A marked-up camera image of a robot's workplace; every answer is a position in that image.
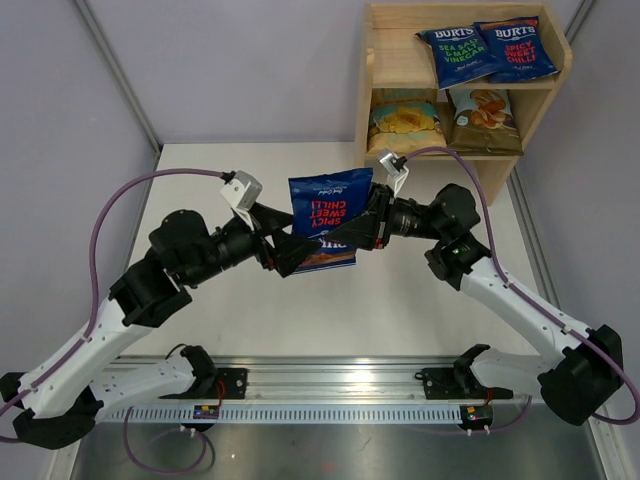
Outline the upside-down Burts spicy chilli bag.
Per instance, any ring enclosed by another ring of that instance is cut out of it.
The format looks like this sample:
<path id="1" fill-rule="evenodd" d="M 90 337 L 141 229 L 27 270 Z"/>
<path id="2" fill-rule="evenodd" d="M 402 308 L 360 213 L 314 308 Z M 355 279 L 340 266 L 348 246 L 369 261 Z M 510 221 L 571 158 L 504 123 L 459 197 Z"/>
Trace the upside-down Burts spicy chilli bag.
<path id="1" fill-rule="evenodd" d="M 326 235 L 363 212 L 372 179 L 372 168 L 288 179 L 293 210 L 292 233 L 321 243 L 296 273 L 356 263 L 354 247 L 329 241 Z"/>

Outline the tan kettle chips bag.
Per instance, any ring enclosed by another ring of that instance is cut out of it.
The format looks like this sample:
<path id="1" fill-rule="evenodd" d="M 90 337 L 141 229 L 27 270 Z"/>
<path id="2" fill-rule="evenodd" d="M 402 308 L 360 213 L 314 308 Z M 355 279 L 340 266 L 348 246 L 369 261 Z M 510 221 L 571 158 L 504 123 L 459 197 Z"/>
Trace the tan kettle chips bag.
<path id="1" fill-rule="evenodd" d="M 374 88 L 367 133 L 368 156 L 388 149 L 407 154 L 446 147 L 433 89 Z"/>

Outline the light blue cassava chips bag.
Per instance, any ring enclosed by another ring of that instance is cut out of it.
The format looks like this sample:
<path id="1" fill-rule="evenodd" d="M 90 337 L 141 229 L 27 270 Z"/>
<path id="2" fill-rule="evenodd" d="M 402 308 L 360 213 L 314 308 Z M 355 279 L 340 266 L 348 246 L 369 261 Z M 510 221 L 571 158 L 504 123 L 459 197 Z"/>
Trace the light blue cassava chips bag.
<path id="1" fill-rule="evenodd" d="M 508 92 L 502 89 L 447 91 L 453 120 L 448 146 L 459 153 L 521 155 L 522 141 Z"/>

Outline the blue Burts sea salt bag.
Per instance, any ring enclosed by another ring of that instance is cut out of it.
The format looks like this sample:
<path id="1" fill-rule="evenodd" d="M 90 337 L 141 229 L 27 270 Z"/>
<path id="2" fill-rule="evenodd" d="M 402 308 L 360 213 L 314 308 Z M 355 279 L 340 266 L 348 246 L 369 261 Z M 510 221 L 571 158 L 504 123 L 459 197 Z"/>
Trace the blue Burts sea salt bag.
<path id="1" fill-rule="evenodd" d="M 432 51 L 439 89 L 490 76 L 500 70 L 478 30 L 472 26 L 422 30 L 415 36 Z"/>

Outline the blue Burts spicy chilli bag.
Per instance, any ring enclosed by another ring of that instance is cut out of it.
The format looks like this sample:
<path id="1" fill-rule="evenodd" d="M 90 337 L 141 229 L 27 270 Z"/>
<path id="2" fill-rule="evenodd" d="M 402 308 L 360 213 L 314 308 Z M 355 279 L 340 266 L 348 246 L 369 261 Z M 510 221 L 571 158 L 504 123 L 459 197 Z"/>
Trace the blue Burts spicy chilli bag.
<path id="1" fill-rule="evenodd" d="M 475 22 L 474 27 L 499 63 L 490 83 L 526 82 L 558 72 L 542 44 L 538 16 Z"/>

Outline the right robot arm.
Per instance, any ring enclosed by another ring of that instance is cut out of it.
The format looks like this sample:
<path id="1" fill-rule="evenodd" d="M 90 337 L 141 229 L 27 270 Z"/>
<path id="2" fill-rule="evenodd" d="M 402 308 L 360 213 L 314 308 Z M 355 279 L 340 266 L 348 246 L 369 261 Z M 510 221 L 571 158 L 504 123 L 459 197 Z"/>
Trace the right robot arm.
<path id="1" fill-rule="evenodd" d="M 422 205 L 376 184 L 365 210 L 327 237 L 368 251 L 385 248 L 393 236 L 434 241 L 425 254 L 434 276 L 489 308 L 536 351 L 506 354 L 476 345 L 456 361 L 456 389 L 466 396 L 485 388 L 539 396 L 563 421 L 580 426 L 623 384 L 621 338 L 607 325 L 592 329 L 571 318 L 509 276 L 472 234 L 479 221 L 475 199 L 462 186 L 449 184 Z"/>

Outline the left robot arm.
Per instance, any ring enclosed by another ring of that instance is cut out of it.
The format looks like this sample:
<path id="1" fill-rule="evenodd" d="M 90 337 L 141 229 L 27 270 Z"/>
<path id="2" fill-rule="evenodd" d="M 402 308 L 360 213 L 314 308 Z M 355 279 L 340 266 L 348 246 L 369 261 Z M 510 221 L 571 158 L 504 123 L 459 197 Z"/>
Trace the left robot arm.
<path id="1" fill-rule="evenodd" d="M 1 396 L 19 414 L 15 442 L 49 450 L 66 447 L 111 414 L 155 398 L 203 398 L 217 368 L 201 346 L 123 374 L 105 368 L 192 300 L 190 290 L 255 258 L 266 270 L 291 275 L 321 246 L 289 234 L 292 215 L 261 204 L 208 231 L 193 210 L 174 211 L 149 235 L 145 257 L 130 266 L 98 307 L 89 334 L 78 333 L 40 367 L 9 372 Z"/>

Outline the aluminium mounting rail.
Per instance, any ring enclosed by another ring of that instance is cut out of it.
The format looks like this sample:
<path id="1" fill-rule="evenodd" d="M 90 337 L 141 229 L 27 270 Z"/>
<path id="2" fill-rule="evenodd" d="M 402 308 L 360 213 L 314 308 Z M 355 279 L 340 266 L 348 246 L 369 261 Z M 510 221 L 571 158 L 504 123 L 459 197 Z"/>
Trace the aluminium mounting rail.
<path id="1" fill-rule="evenodd" d="M 245 368 L 250 404 L 405 404 L 426 401 L 414 374 L 450 356 L 215 356 L 218 367 Z"/>

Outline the black left base bracket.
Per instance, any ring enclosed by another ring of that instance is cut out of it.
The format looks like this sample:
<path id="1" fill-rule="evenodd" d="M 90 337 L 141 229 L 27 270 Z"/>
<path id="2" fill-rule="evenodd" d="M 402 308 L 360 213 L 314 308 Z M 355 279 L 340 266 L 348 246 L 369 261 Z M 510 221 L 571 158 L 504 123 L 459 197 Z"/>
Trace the black left base bracket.
<path id="1" fill-rule="evenodd" d="M 249 370 L 239 367 L 222 367 L 208 390 L 195 395 L 196 399 L 244 400 L 248 385 Z"/>

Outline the black base bracket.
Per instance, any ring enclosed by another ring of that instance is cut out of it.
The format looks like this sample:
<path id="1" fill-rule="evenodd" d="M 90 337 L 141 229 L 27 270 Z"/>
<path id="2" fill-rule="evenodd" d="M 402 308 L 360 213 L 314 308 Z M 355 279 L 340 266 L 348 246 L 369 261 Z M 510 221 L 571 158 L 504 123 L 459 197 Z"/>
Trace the black base bracket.
<path id="1" fill-rule="evenodd" d="M 249 370 L 239 367 L 222 367 L 208 390 L 195 395 L 196 399 L 244 400 L 248 385 Z"/>
<path id="2" fill-rule="evenodd" d="M 469 369 L 447 367 L 427 367 L 416 372 L 428 400 L 510 400 L 511 390 L 484 387 Z"/>

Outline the black right base bracket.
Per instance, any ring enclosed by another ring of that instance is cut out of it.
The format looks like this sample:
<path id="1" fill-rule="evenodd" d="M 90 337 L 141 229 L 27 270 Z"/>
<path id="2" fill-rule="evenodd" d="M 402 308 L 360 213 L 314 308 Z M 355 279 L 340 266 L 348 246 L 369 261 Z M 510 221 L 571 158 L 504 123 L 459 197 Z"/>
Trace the black right base bracket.
<path id="1" fill-rule="evenodd" d="M 427 367 L 416 372 L 428 400 L 510 400 L 511 390 L 484 387 L 469 369 L 447 367 Z"/>

